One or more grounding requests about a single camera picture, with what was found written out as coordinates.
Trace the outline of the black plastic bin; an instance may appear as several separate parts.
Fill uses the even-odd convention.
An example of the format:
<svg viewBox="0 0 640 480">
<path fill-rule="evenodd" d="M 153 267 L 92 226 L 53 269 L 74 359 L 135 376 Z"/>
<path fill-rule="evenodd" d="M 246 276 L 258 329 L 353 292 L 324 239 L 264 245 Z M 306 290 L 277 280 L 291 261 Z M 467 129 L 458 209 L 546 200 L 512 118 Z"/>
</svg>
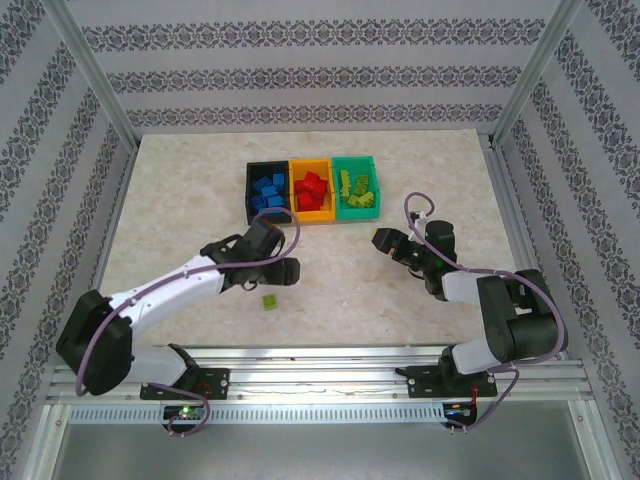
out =
<svg viewBox="0 0 640 480">
<path fill-rule="evenodd" d="M 282 189 L 277 189 L 272 182 L 272 177 L 274 174 L 284 174 L 286 178 L 285 186 Z M 261 179 L 262 177 L 267 177 L 271 185 L 274 186 L 278 192 L 280 197 L 283 198 L 284 204 L 280 207 L 290 210 L 291 202 L 289 198 L 290 187 L 289 187 L 289 162 L 285 160 L 281 161 L 265 161 L 265 162 L 250 162 L 246 165 L 246 179 L 245 179 L 245 211 L 247 222 L 251 223 L 254 217 L 262 212 L 262 210 L 256 210 L 252 203 L 251 198 L 256 196 L 263 196 L 261 191 L 257 191 L 253 184 Z"/>
</svg>

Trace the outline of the aluminium side rail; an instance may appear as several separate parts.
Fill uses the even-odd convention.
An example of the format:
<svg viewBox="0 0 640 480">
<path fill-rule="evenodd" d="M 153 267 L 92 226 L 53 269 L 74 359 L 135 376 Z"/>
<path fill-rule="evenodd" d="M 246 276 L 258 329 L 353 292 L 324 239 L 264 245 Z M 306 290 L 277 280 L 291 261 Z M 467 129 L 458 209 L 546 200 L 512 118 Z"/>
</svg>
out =
<svg viewBox="0 0 640 480">
<path fill-rule="evenodd" d="M 479 134 L 478 138 L 516 269 L 538 268 L 539 262 L 504 157 L 492 146 L 489 135 Z"/>
<path fill-rule="evenodd" d="M 69 364 L 77 362 L 76 356 L 87 343 L 79 326 L 82 315 L 73 310 L 80 307 L 79 298 L 101 282 L 134 159 L 113 142 L 103 143 L 65 245 L 67 290 L 56 352 Z"/>
</svg>

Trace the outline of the grey metal bottom panel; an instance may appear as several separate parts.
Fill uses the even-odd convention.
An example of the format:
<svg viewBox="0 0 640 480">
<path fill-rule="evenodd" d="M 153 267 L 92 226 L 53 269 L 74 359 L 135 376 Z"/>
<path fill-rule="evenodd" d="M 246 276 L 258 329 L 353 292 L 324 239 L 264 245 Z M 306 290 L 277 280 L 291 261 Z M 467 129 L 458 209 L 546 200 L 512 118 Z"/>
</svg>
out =
<svg viewBox="0 0 640 480">
<path fill-rule="evenodd" d="M 590 402 L 515 402 L 474 431 L 435 423 L 85 424 L 45 412 L 24 480 L 623 480 Z"/>
</svg>

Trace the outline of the aluminium frame post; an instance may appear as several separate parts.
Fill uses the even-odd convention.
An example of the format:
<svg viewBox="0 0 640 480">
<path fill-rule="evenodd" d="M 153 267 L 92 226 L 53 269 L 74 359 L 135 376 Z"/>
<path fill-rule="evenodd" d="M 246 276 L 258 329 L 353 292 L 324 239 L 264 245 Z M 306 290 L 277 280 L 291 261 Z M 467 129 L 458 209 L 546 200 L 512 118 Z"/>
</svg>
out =
<svg viewBox="0 0 640 480">
<path fill-rule="evenodd" d="M 104 108 L 129 153 L 136 153 L 141 139 L 66 0 L 40 0 L 58 33 Z"/>
<path fill-rule="evenodd" d="M 584 0 L 559 0 L 494 129 L 489 135 L 490 145 L 494 150 L 504 143 L 529 95 L 544 72 L 547 63 L 583 3 Z"/>
</svg>

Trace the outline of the green plastic bin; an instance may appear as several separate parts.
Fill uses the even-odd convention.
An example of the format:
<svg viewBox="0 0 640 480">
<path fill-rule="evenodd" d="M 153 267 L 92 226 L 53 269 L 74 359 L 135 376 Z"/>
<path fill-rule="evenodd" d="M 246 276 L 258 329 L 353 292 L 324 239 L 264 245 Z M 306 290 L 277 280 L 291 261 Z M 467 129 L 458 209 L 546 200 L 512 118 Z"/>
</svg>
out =
<svg viewBox="0 0 640 480">
<path fill-rule="evenodd" d="M 331 158 L 333 179 L 336 187 L 336 218 L 344 221 L 360 221 L 377 219 L 380 215 L 381 193 L 378 182 L 376 166 L 372 156 L 340 156 Z M 347 205 L 347 201 L 340 198 L 340 171 L 347 170 L 351 180 L 351 195 L 354 194 L 354 188 L 357 175 L 368 175 L 369 184 L 368 191 L 375 195 L 375 200 L 371 208 L 351 208 Z"/>
</svg>

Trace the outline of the yellow plastic bin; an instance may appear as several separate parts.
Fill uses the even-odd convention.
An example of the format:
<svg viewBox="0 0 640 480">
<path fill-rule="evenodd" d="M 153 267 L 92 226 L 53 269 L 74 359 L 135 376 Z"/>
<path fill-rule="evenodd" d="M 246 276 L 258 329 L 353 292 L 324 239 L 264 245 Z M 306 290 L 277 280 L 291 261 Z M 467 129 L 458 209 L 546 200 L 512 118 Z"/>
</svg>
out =
<svg viewBox="0 0 640 480">
<path fill-rule="evenodd" d="M 322 179 L 321 183 L 327 185 L 327 192 L 324 195 L 325 208 L 323 210 L 310 210 L 299 212 L 296 206 L 296 194 L 294 193 L 294 182 L 304 180 L 308 171 L 315 172 Z M 308 158 L 293 159 L 289 161 L 289 187 L 290 202 L 292 211 L 297 215 L 301 223 L 330 223 L 336 219 L 336 187 L 333 180 L 332 163 L 329 158 Z M 313 199 L 313 189 L 307 191 Z"/>
</svg>

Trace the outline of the left controller board green light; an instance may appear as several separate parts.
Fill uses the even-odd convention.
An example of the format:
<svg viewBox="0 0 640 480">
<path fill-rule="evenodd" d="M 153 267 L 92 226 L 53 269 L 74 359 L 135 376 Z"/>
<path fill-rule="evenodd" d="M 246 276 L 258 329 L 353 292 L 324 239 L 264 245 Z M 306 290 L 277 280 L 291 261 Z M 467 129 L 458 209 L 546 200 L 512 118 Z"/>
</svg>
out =
<svg viewBox="0 0 640 480">
<path fill-rule="evenodd" d="M 204 407 L 193 405 L 172 405 L 166 406 L 163 410 L 163 419 L 181 421 L 200 421 L 206 417 L 207 411 Z"/>
</svg>

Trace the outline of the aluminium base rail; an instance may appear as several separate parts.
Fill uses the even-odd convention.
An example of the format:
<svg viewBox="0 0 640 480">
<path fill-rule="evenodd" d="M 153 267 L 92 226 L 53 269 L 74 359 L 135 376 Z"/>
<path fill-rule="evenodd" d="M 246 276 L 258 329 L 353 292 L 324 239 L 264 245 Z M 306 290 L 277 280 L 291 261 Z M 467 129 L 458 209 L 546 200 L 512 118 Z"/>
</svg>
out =
<svg viewBox="0 0 640 480">
<path fill-rule="evenodd" d="M 408 398 L 396 369 L 431 365 L 440 345 L 356 347 L 191 348 L 199 365 L 226 368 L 231 403 L 390 403 Z M 594 391 L 580 360 L 560 357 L 522 366 L 520 376 L 495 377 L 510 401 L 591 400 Z"/>
</svg>

